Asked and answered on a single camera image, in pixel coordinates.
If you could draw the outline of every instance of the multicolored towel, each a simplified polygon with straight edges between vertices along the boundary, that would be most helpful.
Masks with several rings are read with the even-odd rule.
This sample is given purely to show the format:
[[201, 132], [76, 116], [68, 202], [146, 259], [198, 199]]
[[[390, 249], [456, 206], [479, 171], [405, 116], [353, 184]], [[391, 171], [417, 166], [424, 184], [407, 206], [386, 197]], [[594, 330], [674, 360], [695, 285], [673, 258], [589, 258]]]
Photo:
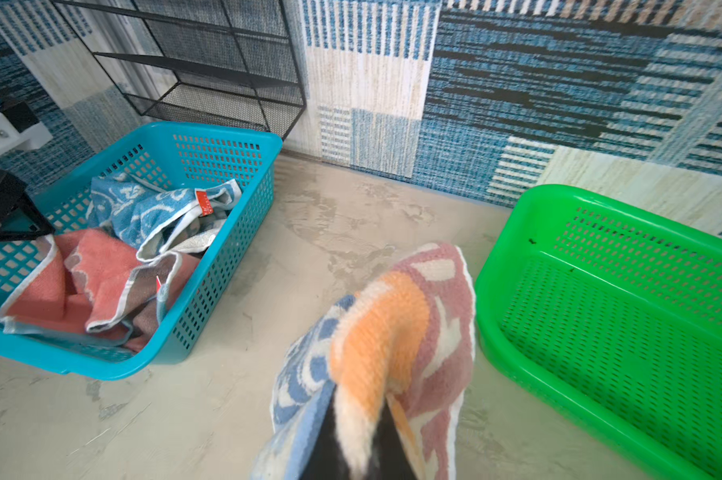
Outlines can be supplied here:
[[384, 402], [415, 476], [455, 478], [455, 429], [475, 358], [475, 294], [459, 248], [424, 245], [333, 309], [287, 353], [273, 392], [276, 435], [252, 478], [299, 478], [332, 393], [351, 478], [367, 473]]
[[[202, 216], [197, 191], [206, 193], [214, 214]], [[91, 179], [87, 216], [89, 227], [112, 231], [137, 249], [137, 259], [147, 262], [169, 250], [204, 251], [240, 198], [241, 188], [235, 180], [205, 190], [165, 191], [122, 173]]]
[[4, 332], [126, 343], [135, 351], [155, 333], [199, 263], [169, 252], [143, 264], [134, 248], [99, 229], [35, 243], [44, 258], [1, 306]]

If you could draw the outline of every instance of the grey floor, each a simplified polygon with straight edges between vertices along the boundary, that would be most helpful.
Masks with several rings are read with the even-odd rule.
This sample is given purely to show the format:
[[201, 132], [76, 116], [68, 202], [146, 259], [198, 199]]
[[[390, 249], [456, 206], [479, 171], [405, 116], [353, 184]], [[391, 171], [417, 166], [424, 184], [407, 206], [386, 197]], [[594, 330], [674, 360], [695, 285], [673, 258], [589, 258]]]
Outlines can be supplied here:
[[[0, 479], [245, 478], [270, 437], [273, 379], [327, 308], [430, 240], [475, 277], [509, 210], [281, 157], [276, 199], [188, 359], [119, 382], [0, 358]], [[648, 478], [479, 353], [457, 477]]]

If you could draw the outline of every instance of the red label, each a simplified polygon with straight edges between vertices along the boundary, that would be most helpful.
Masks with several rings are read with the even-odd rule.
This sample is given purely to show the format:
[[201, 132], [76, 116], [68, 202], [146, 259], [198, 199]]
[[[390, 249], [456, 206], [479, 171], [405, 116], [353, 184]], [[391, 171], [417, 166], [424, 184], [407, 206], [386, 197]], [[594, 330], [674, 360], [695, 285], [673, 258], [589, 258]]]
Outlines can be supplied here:
[[207, 197], [205, 191], [196, 190], [196, 198], [198, 199], [198, 204], [201, 206], [201, 216], [212, 215], [214, 213], [212, 204], [209, 203], [209, 197]]

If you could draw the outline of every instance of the basket grid hole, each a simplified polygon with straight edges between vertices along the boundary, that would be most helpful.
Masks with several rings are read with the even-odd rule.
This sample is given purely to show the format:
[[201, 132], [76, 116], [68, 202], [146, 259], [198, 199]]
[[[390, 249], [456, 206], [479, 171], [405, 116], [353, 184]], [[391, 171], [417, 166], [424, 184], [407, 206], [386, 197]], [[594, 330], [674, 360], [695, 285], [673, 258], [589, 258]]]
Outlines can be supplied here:
[[[629, 268], [628, 264], [636, 265], [637, 260], [643, 260], [643, 262], [647, 262], [647, 264], [644, 265], [643, 262], [640, 262], [637, 264], [637, 267], [650, 272], [650, 274], [654, 277], [642, 275], [641, 278], [642, 280], [645, 280], [645, 282], [630, 280], [629, 283], [632, 283], [638, 288], [646, 291], [649, 291], [650, 286], [657, 287], [652, 288], [650, 293], [660, 296], [663, 300], [670, 303], [677, 302], [676, 297], [681, 295], [681, 291], [673, 288], [672, 284], [678, 283], [679, 278], [683, 276], [693, 280], [694, 282], [700, 283], [701, 289], [698, 291], [698, 294], [703, 296], [695, 298], [694, 302], [700, 306], [705, 306], [709, 310], [712, 306], [708, 306], [705, 299], [711, 297], [712, 292], [717, 291], [722, 293], [722, 288], [719, 288], [722, 286], [721, 261], [716, 261], [713, 258], [706, 257], [696, 252], [690, 252], [689, 249], [682, 248], [682, 246], [674, 244], [666, 238], [651, 235], [619, 221], [615, 222], [613, 219], [605, 215], [588, 212], [587, 210], [582, 210], [582, 208], [579, 212], [582, 212], [583, 215], [586, 214], [588, 218], [590, 218], [591, 214], [593, 214], [597, 220], [600, 219], [605, 224], [597, 224], [595, 221], [586, 220], [586, 218], [581, 215], [574, 216], [572, 221], [567, 222], [563, 234], [557, 239], [564, 254], [575, 256], [577, 260], [585, 261], [586, 264], [592, 264], [598, 270], [605, 270], [606, 272], [615, 275], [618, 279], [627, 279], [629, 274], [637, 275], [638, 273], [634, 273], [634, 270]], [[577, 233], [582, 235], [575, 234], [569, 230], [573, 223], [580, 224], [577, 228]], [[606, 224], [616, 224], [616, 228], [610, 229], [606, 226]], [[617, 230], [623, 230], [627, 233], [620, 233], [617, 232]], [[614, 260], [610, 259], [606, 260], [606, 262], [602, 262], [602, 256], [600, 254], [594, 255], [594, 251], [589, 250], [587, 245], [577, 247], [577, 251], [582, 252], [582, 255], [576, 255], [567, 248], [568, 246], [572, 246], [571, 242], [567, 240], [567, 238], [572, 238], [574, 241], [579, 241], [582, 244], [585, 242], [586, 237], [594, 236], [595, 232], [603, 232], [616, 236], [617, 241], [608, 241], [608, 245], [612, 248], [607, 247], [606, 251], [604, 251], [604, 254], [614, 257]], [[635, 238], [631, 238], [626, 235], [633, 235]], [[601, 235], [596, 233], [595, 238], [597, 239], [599, 236]], [[634, 245], [640, 250], [636, 250], [632, 247], [628, 248], [630, 245]], [[673, 262], [680, 264], [685, 257], [691, 258], [695, 264], [692, 264], [690, 260], [687, 260], [684, 263], [684, 266], [690, 267], [695, 272], [698, 272], [697, 275], [687, 273], [676, 266], [672, 267]], [[710, 277], [710, 280], [708, 278], [703, 279], [702, 274]], [[691, 309], [691, 306], [687, 305], [685, 308], [689, 310]], [[714, 311], [714, 313], [722, 317], [722, 311], [718, 310]]]
[[[545, 292], [545, 288], [541, 285], [556, 286], [557, 284], [572, 282], [575, 277], [562, 274], [552, 268], [540, 267], [532, 269], [530, 267], [530, 270], [533, 271], [528, 275], [529, 277], [538, 277], [536, 282], [529, 283], [528, 291], [530, 293], [525, 293], [526, 290], [523, 285], [517, 287], [512, 300], [515, 304], [512, 303], [509, 309], [509, 311], [515, 312], [515, 315], [512, 317], [507, 316], [501, 323], [501, 328], [509, 340], [514, 342], [527, 356], [546, 366], [573, 386], [589, 391], [589, 396], [602, 402], [607, 408], [619, 412], [621, 416], [634, 424], [636, 424], [637, 418], [638, 420], [643, 419], [643, 429], [650, 432], [655, 438], [660, 438], [664, 444], [676, 445], [682, 453], [686, 448], [686, 452], [688, 452], [689, 442], [686, 442], [683, 437], [683, 434], [689, 431], [688, 427], [681, 427], [681, 430], [674, 428], [664, 408], [660, 409], [660, 411], [664, 412], [662, 413], [664, 420], [661, 421], [655, 421], [652, 416], [647, 416], [642, 408], [653, 411], [654, 416], [656, 416], [657, 404], [660, 402], [663, 404], [676, 402], [682, 410], [686, 408], [688, 412], [687, 415], [681, 417], [682, 422], [687, 418], [691, 422], [694, 418], [700, 417], [699, 412], [703, 404], [708, 405], [709, 411], [713, 403], [717, 402], [722, 405], [722, 396], [713, 396], [710, 393], [715, 392], [716, 388], [710, 377], [710, 372], [701, 372], [698, 368], [698, 365], [708, 363], [701, 360], [700, 355], [708, 358], [722, 354], [718, 351], [702, 350], [701, 346], [694, 343], [692, 338], [683, 331], [671, 330], [672, 327], [668, 325], [656, 325], [659, 322], [646, 322], [646, 315], [643, 312], [633, 307], [628, 308], [627, 304], [620, 305], [616, 300], [607, 298], [607, 300], [610, 300], [611, 305], [604, 305], [601, 296], [598, 296], [598, 298], [596, 298], [597, 296], [591, 296], [585, 300], [582, 298], [562, 299], [563, 296], [557, 296], [561, 295], [561, 291], [583, 291], [582, 288], [578, 288], [579, 286], [564, 285], [559, 287], [561, 289], [555, 295], [541, 294], [537, 296], [535, 290]], [[550, 329], [550, 325], [558, 323], [540, 321], [541, 318], [551, 316], [549, 308], [553, 309], [552, 312], [560, 312], [556, 321], [563, 323], [556, 330]], [[590, 321], [591, 318], [596, 317], [608, 317], [613, 321], [608, 324], [597, 324]], [[529, 331], [533, 331], [535, 334], [529, 335]], [[578, 341], [578, 338], [573, 338], [572, 331], [581, 332], [584, 339], [596, 336], [599, 342], [593, 342], [592, 345], [598, 343], [600, 350], [584, 351], [588, 346], [583, 346]], [[625, 340], [625, 333], [616, 335], [614, 334], [615, 331], [630, 331], [631, 334]], [[664, 352], [655, 346], [655, 343], [662, 339], [668, 339], [671, 342], [670, 347]], [[540, 347], [542, 345], [547, 346], [550, 343], [553, 343], [556, 347]], [[601, 365], [598, 365], [596, 362], [599, 356], [609, 357], [604, 350], [609, 352], [610, 349], [612, 350], [612, 358], [624, 358], [623, 353], [625, 351], [644, 361], [652, 361], [651, 375], [653, 378], [644, 383], [623, 376], [623, 388], [621, 390], [618, 385], [621, 380], [620, 375], [618, 375], [620, 372], [612, 372], [610, 375], [606, 375], [609, 363], [602, 362]], [[664, 377], [665, 371], [672, 366], [674, 361], [674, 357], [669, 353], [669, 350], [685, 351], [688, 354], [686, 362], [681, 362], [681, 365], [673, 365], [677, 369], [674, 371], [676, 376], [671, 379]], [[697, 384], [705, 386], [705, 389], [699, 392], [696, 387], [692, 388], [695, 382], [685, 381], [688, 377], [693, 378]], [[617, 386], [616, 391], [622, 396], [635, 396], [632, 403], [638, 405], [638, 407], [631, 408], [632, 403], [624, 398], [621, 399], [620, 396], [615, 397], [611, 393], [605, 394], [605, 387], [602, 384], [607, 389]], [[683, 388], [685, 387], [692, 391], [684, 391]], [[662, 400], [658, 399], [658, 395], [656, 395], [658, 392], [664, 397]], [[717, 426], [722, 428], [722, 418], [709, 420], [712, 422], [718, 421]], [[702, 428], [698, 423], [691, 430], [697, 437], [702, 437], [706, 444], [704, 462], [695, 462], [695, 464], [699, 466], [702, 463], [708, 465], [707, 471], [711, 473], [719, 471], [722, 468], [722, 462], [717, 460], [717, 458], [721, 458], [717, 456], [719, 456], [721, 446], [716, 442], [717, 438], [715, 436], [706, 435], [705, 430]]]
[[[243, 148], [244, 146], [243, 144], [240, 144], [237, 145], [237, 147]], [[252, 144], [247, 145], [246, 148], [258, 149], [259, 146], [255, 146]], [[130, 155], [130, 157], [130, 160], [135, 160], [134, 155]], [[124, 156], [124, 161], [116, 160], [117, 167], [124, 167], [123, 170], [127, 171], [127, 167], [125, 165], [126, 162], [130, 160], [127, 159], [126, 156]], [[245, 159], [236, 160], [239, 164], [245, 164], [246, 162]], [[257, 161], [248, 161], [248, 164], [252, 166], [258, 166], [259, 164], [261, 164], [261, 162]], [[217, 170], [225, 170], [222, 164], [207, 163], [207, 168], [217, 168]], [[237, 171], [253, 174], [256, 172], [256, 169], [239, 166]], [[155, 170], [152, 171], [152, 174], [156, 177], [155, 180], [160, 181], [160, 178], [163, 178], [168, 184], [170, 184], [168, 177], [159, 167], [155, 166]], [[227, 174], [227, 172], [207, 170], [207, 172], [205, 173], [205, 175], [209, 176], [218, 176], [219, 178], [216, 179], [218, 183], [222, 183], [224, 181], [224, 178], [221, 180], [222, 174]], [[243, 188], [250, 183], [248, 180], [250, 180], [253, 176], [245, 174], [227, 174], [226, 177], [238, 177], [239, 184]], [[205, 178], [209, 181], [215, 180], [209, 177]], [[263, 191], [266, 190], [269, 186], [272, 188], [272, 182], [272, 175], [266, 176], [265, 181], [260, 184], [259, 188], [257, 189], [255, 197], [251, 199], [251, 201], [253, 202], [251, 208], [247, 208], [247, 212], [244, 214], [243, 218], [241, 218], [241, 225], [237, 228], [237, 231], [232, 234], [233, 238], [236, 239], [236, 245], [238, 247], [235, 255], [233, 255], [232, 249], [223, 250], [223, 252], [221, 252], [221, 258], [225, 256], [226, 258], [233, 259], [232, 263], [226, 262], [227, 272], [231, 272], [231, 269], [235, 268], [235, 265], [237, 265], [238, 259], [241, 256], [241, 250], [243, 249], [242, 244], [244, 244], [244, 242], [248, 244], [248, 241], [251, 239], [251, 235], [253, 235], [254, 224], [259, 224], [259, 222], [261, 221], [261, 216], [264, 214], [263, 202], [266, 202], [269, 198], [272, 198], [272, 193], [268, 195], [268, 193], [265, 193]], [[263, 195], [266, 195], [267, 197], [263, 198], [260, 193], [263, 193]], [[61, 204], [61, 208], [58, 207], [52, 213], [48, 214], [47, 217], [50, 219], [50, 221], [52, 221], [53, 224], [56, 225], [62, 224], [62, 221], [64, 221], [63, 225], [68, 224], [73, 228], [79, 228], [80, 224], [86, 225], [85, 219], [79, 216], [79, 212], [83, 213], [86, 211], [86, 208], [90, 203], [88, 199], [88, 194], [89, 189], [83, 189], [82, 191], [71, 197], [67, 201], [67, 203]], [[257, 217], [257, 222], [253, 222], [254, 216]], [[42, 255], [40, 255], [38, 249], [32, 243], [16, 241], [13, 242], [13, 245], [14, 247], [6, 245], [2, 249], [6, 254], [9, 254], [8, 256], [0, 253], [0, 289], [4, 292], [11, 292], [14, 289], [15, 284], [20, 283], [22, 281], [22, 278], [28, 275], [30, 271], [38, 265], [36, 260], [42, 260]], [[198, 337], [199, 332], [203, 328], [204, 324], [207, 322], [213, 305], [218, 301], [221, 295], [223, 284], [227, 284], [227, 281], [230, 279], [231, 274], [222, 274], [221, 270], [221, 264], [219, 263], [219, 261], [215, 261], [212, 266], [212, 273], [210, 275], [207, 275], [207, 280], [205, 282], [203, 290], [198, 290], [197, 292], [197, 303], [194, 304], [197, 308], [196, 312], [193, 314], [189, 310], [186, 310], [185, 319], [187, 320], [182, 320], [182, 324], [187, 328], [187, 336], [183, 335], [183, 332], [181, 330], [178, 330], [177, 328], [173, 330], [174, 336], [188, 350], [192, 347], [193, 343]], [[87, 354], [94, 355], [97, 358], [109, 359], [112, 361], [122, 361], [134, 355], [132, 352], [129, 352], [128, 350], [122, 348], [90, 346], [83, 347], [80, 345], [75, 345], [73, 343], [62, 341], [58, 341], [57, 343], [60, 346], [63, 346], [63, 348], [70, 351], [85, 352]]]

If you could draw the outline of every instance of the wall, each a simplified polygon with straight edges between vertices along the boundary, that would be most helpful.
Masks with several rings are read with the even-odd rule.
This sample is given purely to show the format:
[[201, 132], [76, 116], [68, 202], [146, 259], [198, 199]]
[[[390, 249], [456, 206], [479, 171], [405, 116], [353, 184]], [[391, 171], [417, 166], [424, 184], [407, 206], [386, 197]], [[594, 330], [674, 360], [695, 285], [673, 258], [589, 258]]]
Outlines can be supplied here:
[[[284, 2], [309, 97], [285, 148], [502, 206], [576, 185], [722, 236], [722, 0]], [[0, 33], [97, 151], [140, 119], [62, 25], [48, 0], [0, 0]]]
[[[83, 16], [75, 24], [92, 34]], [[0, 1], [0, 95], [27, 101], [53, 138], [0, 168], [35, 194], [143, 123], [45, 0]]]

